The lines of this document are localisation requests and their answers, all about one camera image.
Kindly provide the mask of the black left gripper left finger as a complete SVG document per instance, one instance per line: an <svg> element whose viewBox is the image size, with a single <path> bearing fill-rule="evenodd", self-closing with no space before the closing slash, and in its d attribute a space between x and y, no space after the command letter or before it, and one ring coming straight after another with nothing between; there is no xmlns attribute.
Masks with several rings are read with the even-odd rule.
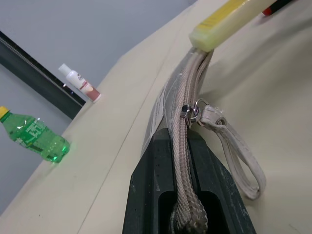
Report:
<svg viewBox="0 0 312 234"><path fill-rule="evenodd" d="M122 232L168 234L175 202L172 143L163 128L153 135L131 175Z"/></svg>

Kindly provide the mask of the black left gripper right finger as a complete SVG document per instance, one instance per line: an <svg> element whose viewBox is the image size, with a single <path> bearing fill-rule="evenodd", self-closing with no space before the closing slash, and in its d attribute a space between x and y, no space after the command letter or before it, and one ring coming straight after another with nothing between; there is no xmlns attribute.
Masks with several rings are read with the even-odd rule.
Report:
<svg viewBox="0 0 312 234"><path fill-rule="evenodd" d="M187 141L194 190L207 214L207 233L256 233L238 188L226 167L199 133L188 131Z"/></svg>

